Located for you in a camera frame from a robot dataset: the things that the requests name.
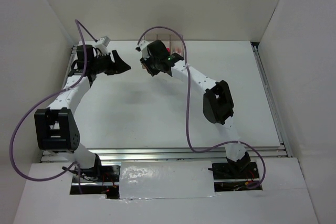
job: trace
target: white wall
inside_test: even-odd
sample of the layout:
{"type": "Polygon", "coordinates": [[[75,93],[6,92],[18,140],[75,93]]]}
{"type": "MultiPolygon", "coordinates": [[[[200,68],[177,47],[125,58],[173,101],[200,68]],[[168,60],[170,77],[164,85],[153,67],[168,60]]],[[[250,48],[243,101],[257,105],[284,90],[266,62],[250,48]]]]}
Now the white wall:
{"type": "Polygon", "coordinates": [[[280,0],[259,47],[320,223],[336,212],[336,0],[280,0]]]}
{"type": "MultiPolygon", "coordinates": [[[[15,174],[9,139],[21,116],[61,87],[71,46],[42,0],[0,0],[0,222],[12,223],[25,180],[15,174]]],[[[19,168],[28,173],[37,156],[33,117],[15,144],[19,168]]]]}
{"type": "Polygon", "coordinates": [[[175,28],[186,39],[260,41],[278,0],[48,0],[78,39],[73,19],[95,34],[138,39],[148,27],[175,28]]]}

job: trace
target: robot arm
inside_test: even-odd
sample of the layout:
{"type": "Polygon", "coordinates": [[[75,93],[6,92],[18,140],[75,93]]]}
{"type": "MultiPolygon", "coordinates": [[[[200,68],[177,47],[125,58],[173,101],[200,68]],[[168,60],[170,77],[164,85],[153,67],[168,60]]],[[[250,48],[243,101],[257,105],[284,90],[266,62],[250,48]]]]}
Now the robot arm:
{"type": "MultiPolygon", "coordinates": [[[[169,74],[183,82],[188,83],[187,67],[191,74],[191,82],[197,92],[203,96],[203,114],[211,123],[217,124],[218,130],[226,132],[228,136],[237,135],[233,125],[233,100],[226,81],[217,82],[195,68],[186,66],[183,57],[168,52],[160,40],[149,43],[142,41],[137,51],[142,52],[140,63],[151,76],[160,72],[169,74]]],[[[225,145],[227,160],[232,164],[233,172],[240,172],[250,162],[245,147],[240,143],[225,145]]]]}
{"type": "MultiPolygon", "coordinates": [[[[131,69],[116,50],[112,51],[114,62],[111,60],[107,50],[108,43],[109,38],[103,37],[94,45],[86,45],[87,69],[80,83],[61,93],[46,109],[38,109],[34,114],[40,150],[57,153],[72,162],[77,161],[82,172],[88,177],[99,175],[101,162],[97,154],[90,152],[80,143],[80,133],[73,115],[98,74],[113,75],[131,69]]],[[[64,89],[73,85],[83,73],[83,46],[78,46],[76,53],[77,59],[71,66],[64,89]]]]}

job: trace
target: red wire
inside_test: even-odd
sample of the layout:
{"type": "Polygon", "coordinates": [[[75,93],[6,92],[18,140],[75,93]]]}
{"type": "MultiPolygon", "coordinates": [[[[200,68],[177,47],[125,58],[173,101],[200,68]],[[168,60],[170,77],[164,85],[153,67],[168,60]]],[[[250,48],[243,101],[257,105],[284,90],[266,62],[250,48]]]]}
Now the red wire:
{"type": "Polygon", "coordinates": [[[253,179],[252,179],[252,181],[254,180],[254,173],[253,172],[251,172],[250,170],[248,171],[249,173],[251,173],[252,174],[252,176],[253,176],[253,179]]]}

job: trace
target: white tabletop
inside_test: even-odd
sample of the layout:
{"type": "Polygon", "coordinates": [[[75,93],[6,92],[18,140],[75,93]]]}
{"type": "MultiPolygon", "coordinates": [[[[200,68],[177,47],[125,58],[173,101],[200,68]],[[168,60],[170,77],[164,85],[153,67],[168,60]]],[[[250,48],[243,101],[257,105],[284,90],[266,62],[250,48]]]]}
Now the white tabletop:
{"type": "MultiPolygon", "coordinates": [[[[215,80],[228,82],[234,101],[234,121],[242,141],[256,147],[280,145],[260,74],[248,41],[187,41],[188,60],[215,80]]],[[[132,69],[123,74],[100,74],[79,104],[75,119],[87,148],[187,147],[186,85],[142,69],[135,41],[112,41],[132,69]]],[[[190,132],[196,147],[221,139],[203,115],[203,97],[191,96],[190,132]]]]}

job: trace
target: cable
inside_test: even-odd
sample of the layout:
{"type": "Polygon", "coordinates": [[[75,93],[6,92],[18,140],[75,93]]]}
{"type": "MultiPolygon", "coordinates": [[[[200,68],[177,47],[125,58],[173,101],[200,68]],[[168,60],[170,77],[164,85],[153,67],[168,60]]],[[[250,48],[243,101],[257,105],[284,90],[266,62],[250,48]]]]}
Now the cable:
{"type": "Polygon", "coordinates": [[[148,33],[149,31],[153,30],[153,29],[157,29],[157,28],[162,28],[162,29],[166,29],[166,30],[169,30],[169,31],[172,31],[173,33],[175,33],[178,38],[181,40],[182,44],[183,44],[183,48],[184,48],[184,62],[185,62],[185,66],[186,66],[186,70],[187,70],[187,73],[188,73],[188,90],[187,90],[187,109],[186,109],[186,119],[185,119],[185,133],[186,133],[186,137],[187,137],[187,142],[188,142],[188,146],[189,148],[194,152],[194,153],[204,153],[204,152],[209,152],[217,147],[220,147],[222,145],[225,145],[225,144],[235,144],[235,143],[240,143],[240,144],[243,144],[247,147],[249,147],[252,151],[254,151],[258,157],[260,158],[261,162],[262,162],[262,167],[264,169],[264,172],[263,172],[263,176],[261,178],[260,181],[258,182],[251,182],[250,184],[248,184],[246,187],[248,189],[254,189],[254,188],[257,188],[261,185],[261,183],[264,181],[265,179],[265,175],[266,175],[266,165],[265,165],[265,161],[263,159],[263,157],[259,154],[259,152],[253,148],[252,146],[250,146],[249,144],[247,143],[244,143],[244,142],[241,142],[241,141],[227,141],[227,142],[223,142],[223,143],[220,143],[220,144],[216,144],[212,147],[209,147],[209,148],[206,148],[206,149],[203,149],[203,150],[196,150],[192,145],[191,145],[191,141],[190,141],[190,134],[189,134],[189,111],[190,111],[190,92],[191,92],[191,73],[190,73],[190,70],[189,70],[189,67],[188,67],[188,60],[187,60],[187,46],[185,44],[185,41],[184,39],[182,38],[182,36],[176,32],[174,29],[172,28],[169,28],[169,27],[165,27],[165,26],[153,26],[149,29],[147,29],[145,32],[143,32],[143,34],[140,36],[139,40],[138,40],[138,44],[140,43],[141,39],[143,38],[143,36],[145,36],[146,33],[148,33]]]}
{"type": "Polygon", "coordinates": [[[57,91],[55,93],[52,93],[50,95],[48,95],[47,97],[43,98],[42,100],[40,100],[39,102],[37,102],[35,105],[33,105],[25,114],[24,116],[19,120],[19,122],[17,123],[14,131],[13,131],[13,134],[12,134],[12,137],[10,138],[11,141],[9,143],[9,159],[10,159],[10,163],[13,167],[13,169],[15,170],[15,172],[20,175],[22,178],[25,178],[27,180],[31,180],[31,181],[36,181],[36,182],[43,182],[43,181],[49,181],[49,180],[52,180],[54,178],[58,178],[60,176],[62,176],[64,173],[66,173],[67,171],[69,171],[73,165],[77,165],[77,167],[79,168],[79,164],[77,162],[73,162],[68,168],[66,168],[66,170],[64,170],[63,172],[55,175],[55,176],[52,176],[52,177],[48,177],[48,178],[32,178],[32,177],[29,177],[27,176],[26,174],[22,173],[19,168],[16,166],[15,164],[15,161],[14,161],[14,154],[13,154],[13,146],[14,146],[14,140],[15,140],[15,136],[16,136],[16,133],[17,131],[19,130],[19,128],[21,127],[22,123],[24,122],[24,120],[30,115],[30,113],[32,113],[38,106],[40,106],[42,103],[44,103],[45,101],[49,100],[50,98],[54,97],[54,96],[57,96],[65,91],[67,91],[69,88],[74,88],[77,84],[80,83],[80,81],[83,79],[83,77],[85,76],[85,72],[86,72],[86,67],[87,67],[87,52],[86,52],[86,45],[85,45],[85,41],[84,41],[84,37],[83,37],[83,33],[80,29],[79,26],[81,26],[90,36],[91,38],[93,38],[95,41],[96,39],[91,35],[91,33],[88,32],[88,30],[85,28],[85,26],[82,25],[81,22],[79,22],[77,19],[75,19],[75,23],[77,25],[77,28],[78,28],[78,32],[79,32],[79,36],[82,40],[82,43],[83,43],[83,49],[84,49],[84,71],[82,73],[82,75],[80,76],[80,78],[73,84],[71,85],[70,87],[66,88],[66,89],[62,89],[60,91],[57,91]]]}
{"type": "Polygon", "coordinates": [[[82,188],[80,186],[80,165],[79,163],[76,163],[77,169],[78,169],[78,190],[80,194],[83,194],[82,188]]]}
{"type": "MultiPolygon", "coordinates": [[[[77,19],[75,19],[75,22],[76,22],[76,25],[77,25],[77,28],[78,28],[78,25],[80,25],[86,32],[88,35],[90,35],[90,37],[95,41],[97,42],[98,40],[96,38],[94,38],[94,36],[86,29],[86,27],[81,23],[79,22],[77,19]]],[[[83,42],[83,46],[84,46],[84,39],[82,38],[82,36],[80,36],[82,42],[83,42]]]]}

